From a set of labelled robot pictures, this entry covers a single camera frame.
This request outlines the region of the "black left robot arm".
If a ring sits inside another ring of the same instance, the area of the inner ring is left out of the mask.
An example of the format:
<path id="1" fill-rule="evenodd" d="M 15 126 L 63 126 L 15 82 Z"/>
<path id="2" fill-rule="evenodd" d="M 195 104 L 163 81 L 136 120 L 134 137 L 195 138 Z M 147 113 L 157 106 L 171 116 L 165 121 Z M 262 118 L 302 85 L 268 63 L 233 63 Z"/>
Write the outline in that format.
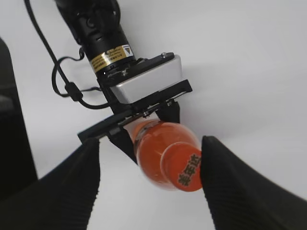
<path id="1" fill-rule="evenodd" d="M 153 58 L 135 57 L 120 25 L 121 12 L 115 0 L 58 0 L 56 5 L 113 113 L 81 132 L 79 139 L 106 136 L 136 161 L 127 124 L 152 113 L 166 122 L 180 122 L 175 99 L 192 91 L 183 77 L 180 56 L 163 52 Z"/>

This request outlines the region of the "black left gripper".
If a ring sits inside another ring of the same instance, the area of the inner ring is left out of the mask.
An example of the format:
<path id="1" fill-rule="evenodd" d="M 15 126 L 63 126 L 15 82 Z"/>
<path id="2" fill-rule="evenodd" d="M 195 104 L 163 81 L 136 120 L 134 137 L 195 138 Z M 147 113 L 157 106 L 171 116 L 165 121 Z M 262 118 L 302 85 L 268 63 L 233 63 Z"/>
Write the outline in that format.
<path id="1" fill-rule="evenodd" d="M 154 57 L 152 59 L 142 60 L 136 65 L 112 74 L 103 81 L 103 84 L 111 90 L 111 87 L 161 64 L 165 64 L 173 58 Z M 133 142 L 128 131 L 123 126 L 139 117 L 148 116 L 154 111 L 161 121 L 179 124 L 180 106 L 174 99 L 191 91 L 192 87 L 189 81 L 183 77 L 182 81 L 131 104 L 120 103 L 113 94 L 120 111 L 80 132 L 78 138 L 81 142 L 85 142 L 89 138 L 102 138 L 107 135 L 113 145 L 125 153 L 135 164 L 138 164 L 134 153 Z"/>

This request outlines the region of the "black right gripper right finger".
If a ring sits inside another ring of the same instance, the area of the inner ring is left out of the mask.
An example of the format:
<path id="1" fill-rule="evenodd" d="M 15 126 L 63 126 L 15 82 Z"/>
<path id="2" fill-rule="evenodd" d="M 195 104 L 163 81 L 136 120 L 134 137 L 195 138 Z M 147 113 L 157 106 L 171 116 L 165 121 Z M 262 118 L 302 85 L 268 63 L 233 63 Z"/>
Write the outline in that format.
<path id="1" fill-rule="evenodd" d="M 305 230 L 307 202 L 243 162 L 219 139 L 201 142 L 201 183 L 217 230 Z"/>

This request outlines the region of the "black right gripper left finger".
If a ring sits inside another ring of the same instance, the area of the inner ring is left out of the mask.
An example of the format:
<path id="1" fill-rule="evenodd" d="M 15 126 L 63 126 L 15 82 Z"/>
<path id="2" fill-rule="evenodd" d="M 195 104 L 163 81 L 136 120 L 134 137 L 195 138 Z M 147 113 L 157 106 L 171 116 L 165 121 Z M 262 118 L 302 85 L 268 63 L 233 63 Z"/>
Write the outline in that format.
<path id="1" fill-rule="evenodd" d="M 85 230 L 99 184 L 99 141 L 92 138 L 43 178 L 2 201 L 0 228 Z"/>

